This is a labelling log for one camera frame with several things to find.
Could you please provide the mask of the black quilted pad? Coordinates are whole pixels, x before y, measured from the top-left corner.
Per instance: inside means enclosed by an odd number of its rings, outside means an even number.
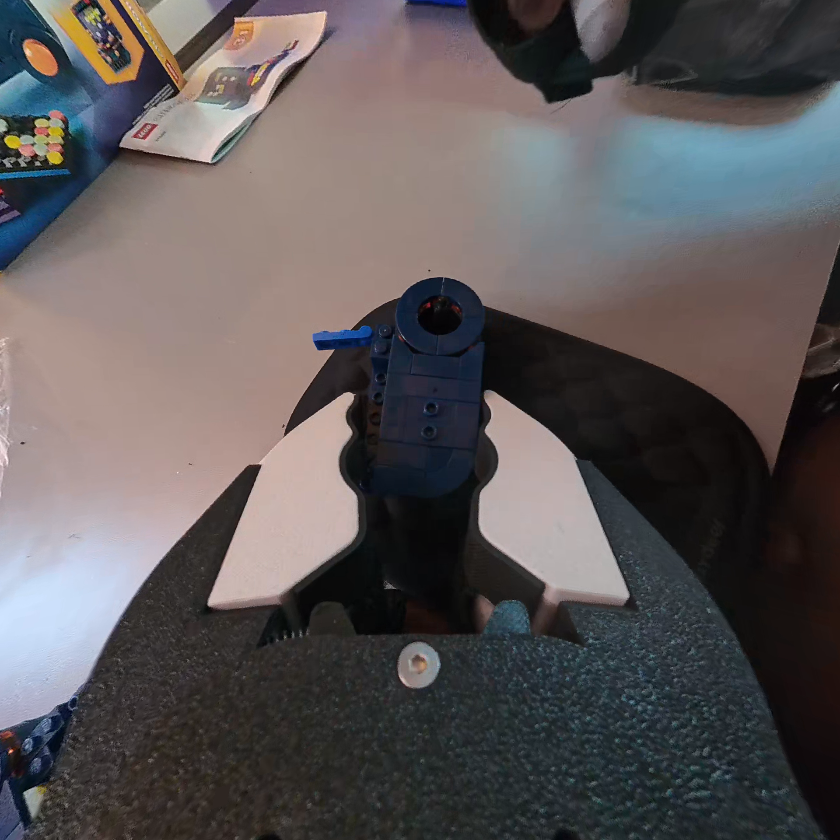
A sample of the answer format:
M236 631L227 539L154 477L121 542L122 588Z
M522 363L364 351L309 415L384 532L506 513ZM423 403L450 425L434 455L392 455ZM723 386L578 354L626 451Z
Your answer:
M489 310L484 384L597 468L686 562L717 604L728 656L746 656L735 615L760 544L770 472L753 436L712 395L675 374ZM481 598L466 573L491 556L468 535L478 479L447 497L366 497L367 533L301 598L321 634L535 635L533 599L512 574Z

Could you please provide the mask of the thin folded instruction booklet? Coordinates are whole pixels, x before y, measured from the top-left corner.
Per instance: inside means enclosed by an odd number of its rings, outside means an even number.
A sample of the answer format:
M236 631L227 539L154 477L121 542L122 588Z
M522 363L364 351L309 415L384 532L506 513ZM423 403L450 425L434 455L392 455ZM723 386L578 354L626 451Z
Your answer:
M194 70L177 96L148 110L120 148L217 162L320 46L327 23L325 11L237 18L224 47Z

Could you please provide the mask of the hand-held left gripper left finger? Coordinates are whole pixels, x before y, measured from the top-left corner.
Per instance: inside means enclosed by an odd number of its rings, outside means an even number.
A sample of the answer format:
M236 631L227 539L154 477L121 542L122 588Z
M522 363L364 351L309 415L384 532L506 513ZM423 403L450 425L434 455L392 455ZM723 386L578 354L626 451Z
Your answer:
M359 541L360 498L341 469L353 403L351 392L337 396L260 460L210 609L279 605Z

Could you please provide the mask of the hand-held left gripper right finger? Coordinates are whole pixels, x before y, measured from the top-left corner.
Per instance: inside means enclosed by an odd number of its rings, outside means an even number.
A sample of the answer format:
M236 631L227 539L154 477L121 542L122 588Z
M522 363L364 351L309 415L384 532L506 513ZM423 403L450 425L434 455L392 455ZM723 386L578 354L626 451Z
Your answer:
M478 494L480 537L535 579L540 606L625 606L630 593L576 457L506 398L484 397L497 464Z

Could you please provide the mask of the colourful brick set box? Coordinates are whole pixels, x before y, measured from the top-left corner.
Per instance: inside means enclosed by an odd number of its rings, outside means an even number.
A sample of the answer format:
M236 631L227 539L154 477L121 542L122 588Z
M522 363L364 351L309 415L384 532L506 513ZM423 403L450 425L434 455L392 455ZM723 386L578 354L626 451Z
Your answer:
M1 265L112 162L184 79L142 2L1 2Z

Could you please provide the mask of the blue brick arm with ring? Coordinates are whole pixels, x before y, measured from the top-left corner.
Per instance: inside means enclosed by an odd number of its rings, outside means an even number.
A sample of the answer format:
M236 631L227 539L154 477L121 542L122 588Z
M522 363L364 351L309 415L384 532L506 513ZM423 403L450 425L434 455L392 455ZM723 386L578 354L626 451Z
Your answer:
M364 489L437 498L465 483L482 405L486 312L466 284L420 280L371 340Z

